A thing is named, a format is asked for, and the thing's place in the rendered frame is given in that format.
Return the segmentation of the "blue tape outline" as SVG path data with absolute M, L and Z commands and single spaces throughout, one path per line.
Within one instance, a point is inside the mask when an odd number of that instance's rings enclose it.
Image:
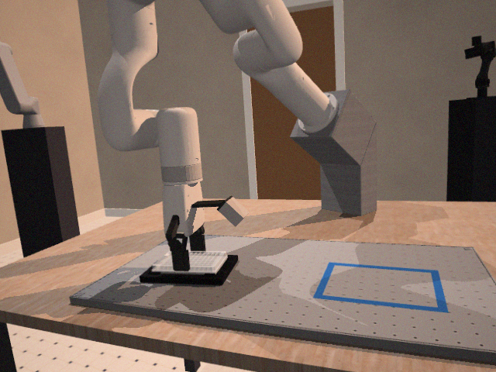
M 406 305 L 406 304 L 391 303 L 391 302 L 384 302 L 384 301 L 370 301 L 370 300 L 363 300 L 363 299 L 341 298 L 341 297 L 323 295 L 323 292 L 326 288 L 326 285 L 329 281 L 330 275 L 331 275 L 332 270 L 333 270 L 335 265 L 347 266 L 347 267 L 366 267 L 366 268 L 376 268 L 376 269 L 386 269 L 386 270 L 406 270 L 406 271 L 431 273 L 438 308 L 429 307 L 429 306 L 421 306 L 421 305 Z M 439 277 L 439 272 L 437 270 L 423 270 L 423 269 L 412 269 L 412 268 L 402 268 L 402 267 L 382 267 L 382 266 L 371 266 L 371 265 L 361 265 L 361 264 L 351 264 L 351 263 L 347 264 L 347 263 L 331 263 L 331 262 L 329 262 L 313 298 L 320 298 L 320 299 L 333 300 L 333 301 L 347 301 L 347 302 L 354 302 L 354 303 L 361 303 L 361 304 L 368 304 L 368 305 L 382 305 L 382 306 L 389 306 L 389 307 L 396 307 L 396 308 L 410 308 L 410 309 L 418 309 L 418 310 L 425 310 L 425 311 L 432 311 L 432 312 L 449 313 L 447 305 L 446 305 L 446 299 L 445 299 L 445 296 L 443 293 L 443 287 L 442 287 L 441 280 Z

